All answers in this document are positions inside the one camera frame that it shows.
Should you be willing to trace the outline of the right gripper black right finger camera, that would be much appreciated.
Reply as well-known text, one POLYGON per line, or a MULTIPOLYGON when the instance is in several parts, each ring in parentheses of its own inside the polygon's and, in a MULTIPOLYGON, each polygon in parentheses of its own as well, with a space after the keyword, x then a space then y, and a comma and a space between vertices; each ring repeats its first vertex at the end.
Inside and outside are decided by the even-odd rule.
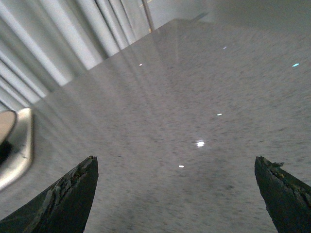
POLYGON ((254 172, 276 230, 279 233, 309 233, 311 187, 262 156, 256 157, 254 172))

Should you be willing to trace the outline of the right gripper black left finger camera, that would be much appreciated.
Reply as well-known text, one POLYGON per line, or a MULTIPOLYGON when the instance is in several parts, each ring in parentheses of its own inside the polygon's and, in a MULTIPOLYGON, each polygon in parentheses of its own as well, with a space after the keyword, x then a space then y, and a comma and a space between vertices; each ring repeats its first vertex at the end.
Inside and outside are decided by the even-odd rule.
POLYGON ((98 181, 97 157, 90 156, 4 219, 2 233, 82 233, 98 181))

